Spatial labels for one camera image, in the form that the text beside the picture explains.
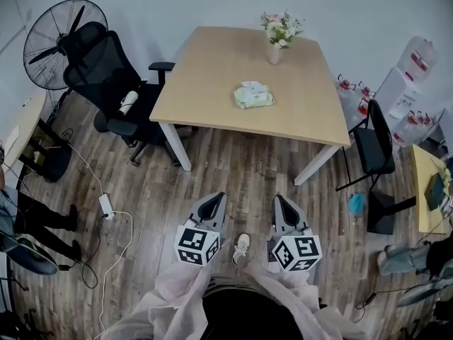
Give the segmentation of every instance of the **white table leg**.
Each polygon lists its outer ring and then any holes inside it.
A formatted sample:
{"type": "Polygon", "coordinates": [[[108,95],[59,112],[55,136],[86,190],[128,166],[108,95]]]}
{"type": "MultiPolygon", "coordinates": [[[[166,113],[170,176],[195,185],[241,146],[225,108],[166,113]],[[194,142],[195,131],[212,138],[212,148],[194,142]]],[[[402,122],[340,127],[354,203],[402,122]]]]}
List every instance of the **white table leg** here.
{"type": "Polygon", "coordinates": [[[190,164],[189,158],[187,153],[184,150],[183,143],[181,142],[178,133],[176,132],[175,125],[172,123],[160,123],[159,125],[164,132],[168,143],[170,144],[171,148],[175,152],[176,157],[178,158],[181,166],[184,170],[190,171],[192,169],[192,165],[190,164]]]}
{"type": "Polygon", "coordinates": [[[308,178],[316,173],[324,163],[329,160],[333,154],[337,152],[340,146],[330,146],[329,144],[325,145],[323,149],[315,156],[313,160],[306,166],[306,168],[297,175],[296,179],[294,180],[295,186],[299,186],[308,178]]]}

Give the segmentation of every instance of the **mesh chair backrest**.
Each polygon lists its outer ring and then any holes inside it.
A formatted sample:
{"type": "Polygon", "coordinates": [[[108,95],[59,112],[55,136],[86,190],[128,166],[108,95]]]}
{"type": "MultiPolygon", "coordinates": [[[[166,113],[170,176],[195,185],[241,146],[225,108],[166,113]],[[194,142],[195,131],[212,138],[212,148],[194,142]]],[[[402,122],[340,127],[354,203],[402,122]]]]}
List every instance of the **mesh chair backrest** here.
{"type": "Polygon", "coordinates": [[[106,116],[113,117],[121,100],[136,91],[140,76],[127,60],[120,39],[108,31],[94,42],[93,47],[64,71],[69,88],[91,101],[106,116]]]}
{"type": "Polygon", "coordinates": [[[377,140],[379,141],[379,146],[385,157],[385,165],[390,160],[392,151],[393,151],[393,142],[391,140],[391,133],[389,126],[385,121],[384,114],[379,107],[379,104],[376,100],[371,99],[368,103],[368,114],[373,122],[373,128],[376,132],[377,140]]]}

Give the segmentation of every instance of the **black shoe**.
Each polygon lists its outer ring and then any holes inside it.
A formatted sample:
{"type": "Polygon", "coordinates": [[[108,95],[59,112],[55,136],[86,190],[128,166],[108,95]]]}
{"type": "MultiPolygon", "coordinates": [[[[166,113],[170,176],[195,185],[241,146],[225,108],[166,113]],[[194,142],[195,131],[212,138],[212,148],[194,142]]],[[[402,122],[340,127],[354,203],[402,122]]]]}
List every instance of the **black shoe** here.
{"type": "Polygon", "coordinates": [[[75,205],[71,205],[71,208],[69,209],[68,221],[69,221],[68,230],[70,232],[77,231],[77,227],[79,226],[79,213],[77,212],[77,208],[75,205]]]}
{"type": "Polygon", "coordinates": [[[72,241],[72,250],[74,251],[72,259],[76,262],[80,262],[82,260],[82,250],[80,244],[76,240],[72,241]]]}

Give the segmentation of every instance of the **black pants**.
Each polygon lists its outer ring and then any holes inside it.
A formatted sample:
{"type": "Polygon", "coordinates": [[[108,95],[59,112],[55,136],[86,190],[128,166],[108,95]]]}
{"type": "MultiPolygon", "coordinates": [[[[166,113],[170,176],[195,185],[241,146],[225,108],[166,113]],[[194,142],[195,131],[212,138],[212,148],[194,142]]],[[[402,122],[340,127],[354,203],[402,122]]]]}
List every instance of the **black pants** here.
{"type": "Polygon", "coordinates": [[[17,207],[18,213],[14,222],[14,232],[16,234],[29,234],[46,247],[69,259],[74,259],[72,246],[64,243],[59,237],[45,228],[69,230],[70,222],[68,217],[52,212],[44,204],[22,193],[18,194],[17,207]]]}

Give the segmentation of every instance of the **blue object on floor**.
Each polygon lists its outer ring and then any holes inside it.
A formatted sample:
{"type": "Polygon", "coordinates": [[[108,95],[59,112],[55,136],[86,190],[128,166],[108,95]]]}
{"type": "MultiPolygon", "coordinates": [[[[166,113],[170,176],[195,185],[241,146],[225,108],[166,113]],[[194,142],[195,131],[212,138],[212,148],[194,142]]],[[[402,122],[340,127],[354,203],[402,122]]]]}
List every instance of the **blue object on floor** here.
{"type": "Polygon", "coordinates": [[[365,195],[354,194],[348,201],[348,209],[352,215],[357,217],[362,214],[363,205],[365,204],[365,195]]]}

